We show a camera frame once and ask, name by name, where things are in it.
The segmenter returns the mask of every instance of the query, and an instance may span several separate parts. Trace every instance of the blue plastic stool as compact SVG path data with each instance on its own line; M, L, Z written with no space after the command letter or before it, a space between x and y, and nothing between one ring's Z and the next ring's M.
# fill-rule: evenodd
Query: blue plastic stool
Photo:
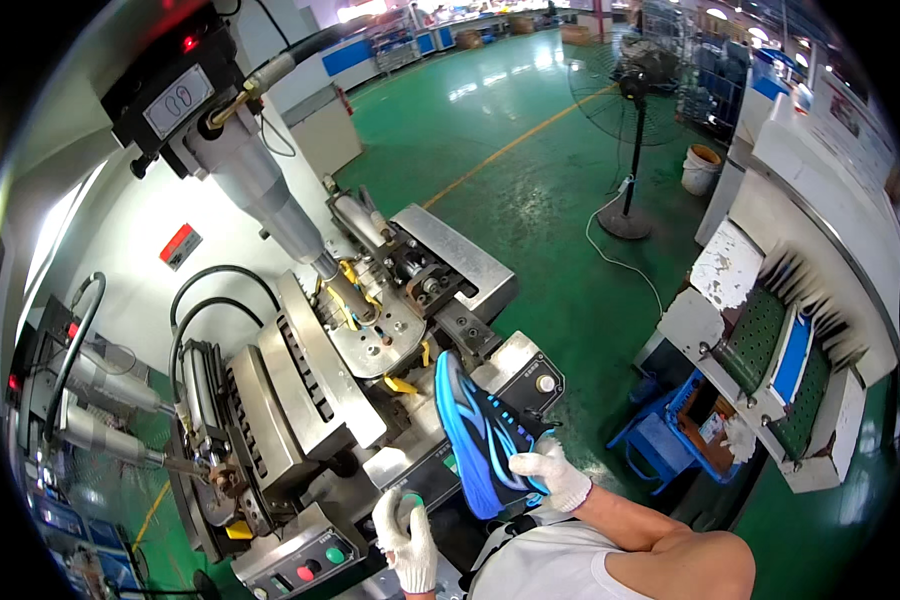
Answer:
M626 442L624 456L633 472L646 481L660 482L660 486L650 493L652 496L663 492L671 481L691 467L702 467L719 484L728 483L740 468L739 464L733 464L727 473L718 473L677 425L677 414L703 379L704 374L695 370L679 388L645 406L606 445L612 449L620 441ZM656 474L648 475L638 468L631 450L639 452Z

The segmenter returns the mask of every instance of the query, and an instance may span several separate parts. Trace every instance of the black and blue shoe upper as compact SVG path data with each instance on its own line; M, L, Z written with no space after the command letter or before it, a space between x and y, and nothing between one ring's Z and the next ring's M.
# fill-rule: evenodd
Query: black and blue shoe upper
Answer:
M500 398L481 390L450 350L436 359L436 410L453 447L463 495L474 516L488 520L528 496L540 501L549 491L532 477L510 470L510 457L531 452L550 425L518 414Z

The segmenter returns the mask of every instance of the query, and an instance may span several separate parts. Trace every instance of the standing fan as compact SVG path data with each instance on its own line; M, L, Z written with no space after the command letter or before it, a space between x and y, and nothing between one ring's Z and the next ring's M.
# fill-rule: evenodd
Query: standing fan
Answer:
M623 204L614 201L597 213L604 231L626 240L651 231L650 221L633 206L640 149L673 141L681 132L675 119L684 71L678 13L645 2L643 25L642 33L612 30L587 45L564 45L570 92L580 110L605 133L633 144Z

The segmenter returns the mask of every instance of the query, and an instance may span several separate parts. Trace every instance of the white cotton glove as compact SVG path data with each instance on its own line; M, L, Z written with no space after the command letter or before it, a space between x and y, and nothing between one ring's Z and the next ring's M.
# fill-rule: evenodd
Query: white cotton glove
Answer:
M386 564L400 580L407 594L426 594L437 587L437 545L430 534L430 522L423 505L409 514L409 537L396 519L403 490L391 487L373 509L377 546L386 555Z
M567 462L561 443L553 438L541 439L532 452L514 454L509 467L515 474L542 481L550 490L543 503L561 513L578 509L593 487L587 475Z

